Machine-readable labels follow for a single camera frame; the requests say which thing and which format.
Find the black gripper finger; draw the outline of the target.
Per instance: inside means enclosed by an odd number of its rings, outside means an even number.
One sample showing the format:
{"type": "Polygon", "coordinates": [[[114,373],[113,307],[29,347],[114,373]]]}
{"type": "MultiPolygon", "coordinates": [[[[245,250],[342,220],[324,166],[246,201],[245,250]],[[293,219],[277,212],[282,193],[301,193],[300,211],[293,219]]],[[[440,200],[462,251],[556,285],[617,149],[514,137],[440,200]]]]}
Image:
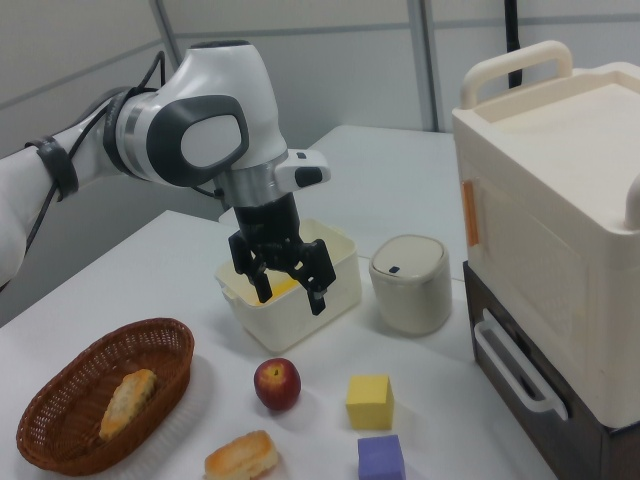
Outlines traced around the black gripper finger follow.
{"type": "Polygon", "coordinates": [[[254,287],[260,303],[266,303],[272,296],[272,289],[266,275],[266,264],[261,256],[255,256],[241,233],[229,238],[232,262],[237,274],[244,275],[254,287]]]}
{"type": "Polygon", "coordinates": [[[293,242],[286,246],[286,253],[286,272],[305,289],[311,313],[318,316],[325,310],[324,296],[336,280],[325,242],[293,242]]]}

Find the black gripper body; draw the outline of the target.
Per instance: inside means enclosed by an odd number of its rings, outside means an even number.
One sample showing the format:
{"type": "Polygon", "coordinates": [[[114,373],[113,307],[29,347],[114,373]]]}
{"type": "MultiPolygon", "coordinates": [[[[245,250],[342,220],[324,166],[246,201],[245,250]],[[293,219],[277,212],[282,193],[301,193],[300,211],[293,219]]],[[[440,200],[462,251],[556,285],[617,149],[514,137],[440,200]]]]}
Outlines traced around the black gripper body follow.
{"type": "Polygon", "coordinates": [[[286,246],[302,242],[299,216],[292,193],[258,207],[234,209],[239,230],[253,254],[260,255],[266,268],[286,271],[286,246]]]}

